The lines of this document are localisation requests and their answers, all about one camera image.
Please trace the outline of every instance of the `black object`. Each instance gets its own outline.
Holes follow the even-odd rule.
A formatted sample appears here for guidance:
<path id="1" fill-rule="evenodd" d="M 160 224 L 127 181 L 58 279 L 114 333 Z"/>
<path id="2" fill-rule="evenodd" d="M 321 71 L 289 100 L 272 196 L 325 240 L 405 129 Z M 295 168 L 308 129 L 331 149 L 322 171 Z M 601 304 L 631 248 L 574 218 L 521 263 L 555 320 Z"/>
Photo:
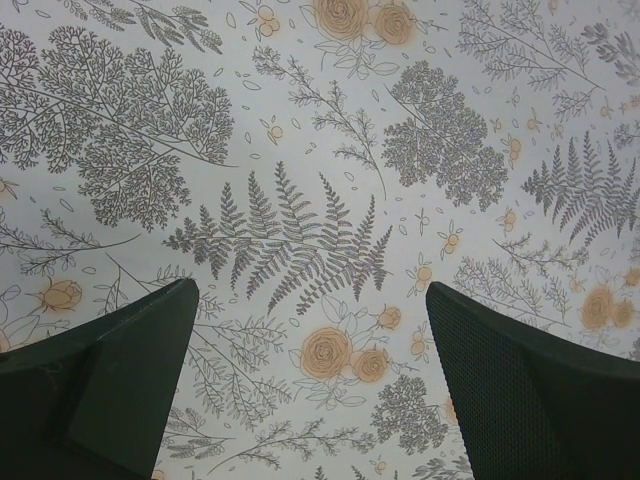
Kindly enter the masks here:
<path id="1" fill-rule="evenodd" d="M 197 305 L 179 280 L 0 354 L 0 478 L 150 479 Z"/>
<path id="2" fill-rule="evenodd" d="M 640 479 L 640 363 L 439 282 L 426 302 L 476 480 Z"/>

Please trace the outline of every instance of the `floral pattern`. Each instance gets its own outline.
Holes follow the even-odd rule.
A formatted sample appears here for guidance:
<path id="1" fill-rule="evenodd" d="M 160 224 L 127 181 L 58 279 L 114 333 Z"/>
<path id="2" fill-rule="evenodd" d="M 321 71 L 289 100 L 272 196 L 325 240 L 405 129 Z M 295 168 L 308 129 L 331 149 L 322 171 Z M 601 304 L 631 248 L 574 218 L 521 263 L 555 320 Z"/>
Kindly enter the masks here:
<path id="1" fill-rule="evenodd" d="M 434 281 L 640 361 L 639 1 L 184 3 L 0 0 L 0 354 L 196 279 L 154 479 L 471 479 Z"/>

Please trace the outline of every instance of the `wallpaper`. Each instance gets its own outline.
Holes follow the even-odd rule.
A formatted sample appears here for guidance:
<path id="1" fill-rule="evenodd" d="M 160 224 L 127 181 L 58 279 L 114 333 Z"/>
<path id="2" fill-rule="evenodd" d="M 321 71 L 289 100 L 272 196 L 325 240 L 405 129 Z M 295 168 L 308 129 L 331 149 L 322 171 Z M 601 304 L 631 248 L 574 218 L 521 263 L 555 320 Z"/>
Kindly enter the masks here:
<path id="1" fill-rule="evenodd" d="M 193 277 L 156 480 L 472 478 L 430 282 L 640 361 L 638 32 L 638 0 L 0 0 L 0 352 Z"/>

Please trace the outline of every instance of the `botanical print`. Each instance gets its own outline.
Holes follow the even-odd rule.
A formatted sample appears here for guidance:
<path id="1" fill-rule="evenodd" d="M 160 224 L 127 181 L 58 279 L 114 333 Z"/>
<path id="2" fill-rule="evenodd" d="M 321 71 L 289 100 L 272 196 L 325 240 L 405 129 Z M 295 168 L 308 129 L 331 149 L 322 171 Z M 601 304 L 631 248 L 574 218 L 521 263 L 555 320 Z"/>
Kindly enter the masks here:
<path id="1" fill-rule="evenodd" d="M 152 478 L 473 478 L 433 282 L 640 361 L 640 3 L 182 3 L 0 0 L 0 355 L 195 279 Z"/>

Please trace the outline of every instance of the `textured black surface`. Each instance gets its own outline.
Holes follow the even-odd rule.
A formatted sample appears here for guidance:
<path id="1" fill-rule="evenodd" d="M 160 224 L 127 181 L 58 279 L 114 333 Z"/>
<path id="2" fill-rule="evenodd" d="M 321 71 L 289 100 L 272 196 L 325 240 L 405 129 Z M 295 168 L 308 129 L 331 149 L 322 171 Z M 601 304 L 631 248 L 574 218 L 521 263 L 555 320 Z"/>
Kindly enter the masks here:
<path id="1" fill-rule="evenodd" d="M 197 303 L 179 280 L 0 355 L 0 478 L 149 479 Z"/>
<path id="2" fill-rule="evenodd" d="M 476 480 L 640 478 L 640 364 L 438 282 L 427 310 Z"/>

